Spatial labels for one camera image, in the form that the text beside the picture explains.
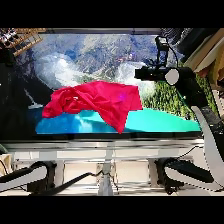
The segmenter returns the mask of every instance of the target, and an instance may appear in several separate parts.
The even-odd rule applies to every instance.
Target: robotic arm
[[[194,112],[204,135],[204,156],[209,170],[191,162],[174,158],[156,161],[159,181],[168,194],[181,184],[220,191],[224,186],[224,133],[221,119],[208,106],[206,96],[196,81],[196,74],[188,67],[142,67],[135,70],[135,78],[148,81],[165,81],[175,86],[183,102]]]

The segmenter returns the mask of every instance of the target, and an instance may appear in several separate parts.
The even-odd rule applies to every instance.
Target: pink cloth
[[[62,112],[77,114],[81,110],[97,111],[108,125],[122,133],[128,112],[142,110],[138,87],[104,81],[64,87],[51,95],[42,116],[52,118]]]

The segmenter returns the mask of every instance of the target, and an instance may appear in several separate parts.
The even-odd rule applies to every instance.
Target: green forest
[[[217,107],[207,79],[196,75],[196,80],[204,90],[210,108],[218,115]],[[146,94],[142,97],[143,107],[166,111],[186,119],[195,119],[193,112],[181,101],[175,87],[165,82],[157,82],[155,86],[154,95]]]

